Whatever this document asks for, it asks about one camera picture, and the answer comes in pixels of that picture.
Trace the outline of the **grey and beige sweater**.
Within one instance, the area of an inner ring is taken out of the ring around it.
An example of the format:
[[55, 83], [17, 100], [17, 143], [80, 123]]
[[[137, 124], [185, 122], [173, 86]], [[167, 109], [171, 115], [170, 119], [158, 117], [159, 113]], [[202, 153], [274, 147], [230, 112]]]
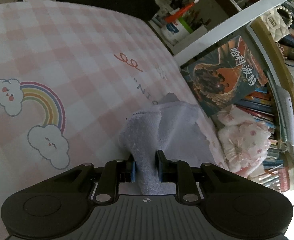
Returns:
[[120, 146], [136, 161], [136, 184], [143, 195], [174, 194], [175, 184], [161, 183], [155, 154], [162, 150], [169, 160], [191, 167], [213, 163], [227, 169], [218, 137], [198, 105], [168, 93], [159, 104], [133, 113], [119, 135]]

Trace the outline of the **pink white plush bunny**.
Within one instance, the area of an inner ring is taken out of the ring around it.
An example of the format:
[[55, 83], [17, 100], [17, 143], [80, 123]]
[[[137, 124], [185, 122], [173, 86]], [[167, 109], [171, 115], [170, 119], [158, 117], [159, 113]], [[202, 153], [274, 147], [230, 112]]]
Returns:
[[235, 105], [219, 111], [217, 119], [223, 124], [218, 139], [229, 170], [248, 177], [267, 157], [271, 146], [268, 126]]

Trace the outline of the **pink checkered desk mat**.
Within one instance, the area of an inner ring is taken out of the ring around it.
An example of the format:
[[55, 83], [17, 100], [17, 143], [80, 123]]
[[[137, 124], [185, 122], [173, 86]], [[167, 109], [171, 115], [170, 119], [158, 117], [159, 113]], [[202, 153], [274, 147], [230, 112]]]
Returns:
[[0, 239], [9, 196], [81, 164], [126, 159], [126, 120], [168, 93], [196, 103], [142, 20], [71, 3], [0, 4]]

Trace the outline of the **row of leaning books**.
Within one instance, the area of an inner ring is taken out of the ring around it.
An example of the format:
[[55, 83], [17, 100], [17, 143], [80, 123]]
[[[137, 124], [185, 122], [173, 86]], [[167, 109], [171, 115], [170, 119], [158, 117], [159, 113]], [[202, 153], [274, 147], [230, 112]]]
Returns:
[[279, 139], [279, 116], [273, 94], [268, 85], [257, 88], [235, 103], [257, 121], [264, 122], [271, 133], [271, 139]]

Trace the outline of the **Harry Potter book box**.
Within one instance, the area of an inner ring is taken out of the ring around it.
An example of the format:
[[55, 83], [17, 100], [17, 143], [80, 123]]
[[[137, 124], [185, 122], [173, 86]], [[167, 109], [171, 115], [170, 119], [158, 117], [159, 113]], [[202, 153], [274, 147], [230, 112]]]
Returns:
[[240, 35], [184, 67], [181, 74], [208, 116], [268, 83], [259, 62]]

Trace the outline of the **red boxed book set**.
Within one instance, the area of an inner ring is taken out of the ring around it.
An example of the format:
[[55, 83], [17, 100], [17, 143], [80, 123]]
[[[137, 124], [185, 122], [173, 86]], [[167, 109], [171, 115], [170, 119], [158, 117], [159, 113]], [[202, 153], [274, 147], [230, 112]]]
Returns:
[[290, 189], [290, 176], [288, 168], [283, 165], [265, 170], [258, 176], [258, 183], [274, 191], [284, 193]]

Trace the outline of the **white green tub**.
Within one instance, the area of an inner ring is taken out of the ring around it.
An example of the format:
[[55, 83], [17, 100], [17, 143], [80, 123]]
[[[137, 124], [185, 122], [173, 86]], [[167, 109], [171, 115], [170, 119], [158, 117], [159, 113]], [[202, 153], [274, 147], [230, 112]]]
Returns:
[[162, 35], [173, 46], [182, 41], [192, 32], [193, 30], [182, 17], [171, 23], [167, 23], [161, 28]]

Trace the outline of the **red tassel ornament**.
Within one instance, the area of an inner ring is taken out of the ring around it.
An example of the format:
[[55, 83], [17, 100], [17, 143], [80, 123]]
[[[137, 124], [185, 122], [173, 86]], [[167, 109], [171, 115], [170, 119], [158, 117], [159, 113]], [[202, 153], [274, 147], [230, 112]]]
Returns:
[[167, 22], [167, 23], [174, 22], [178, 18], [182, 17], [195, 4], [199, 3], [199, 1], [200, 0], [195, 0], [195, 1], [191, 2], [191, 3], [189, 3], [188, 5], [186, 5], [185, 7], [183, 7], [182, 9], [178, 10], [177, 12], [175, 12], [173, 15], [170, 15], [170, 16], [165, 17], [164, 18], [165, 22]]

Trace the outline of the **white metal shelf frame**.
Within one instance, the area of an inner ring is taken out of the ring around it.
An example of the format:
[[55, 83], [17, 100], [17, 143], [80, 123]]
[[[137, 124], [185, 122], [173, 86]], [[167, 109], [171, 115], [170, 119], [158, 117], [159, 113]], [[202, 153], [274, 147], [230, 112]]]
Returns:
[[[243, 30], [265, 60], [273, 85], [282, 87], [289, 94], [292, 105], [290, 122], [294, 126], [294, 83], [280, 58], [278, 47], [272, 43], [272, 38], [268, 36], [267, 29], [259, 18], [269, 9], [282, 3], [291, 3], [294, 7], [294, 0], [261, 0], [231, 16], [206, 33], [200, 30], [194, 31], [175, 46], [165, 40], [160, 27], [155, 22], [148, 21], [148, 25], [172, 53], [179, 66], [183, 66], [193, 58], [205, 53], [224, 38]], [[290, 152], [294, 158], [294, 145], [290, 146]]]

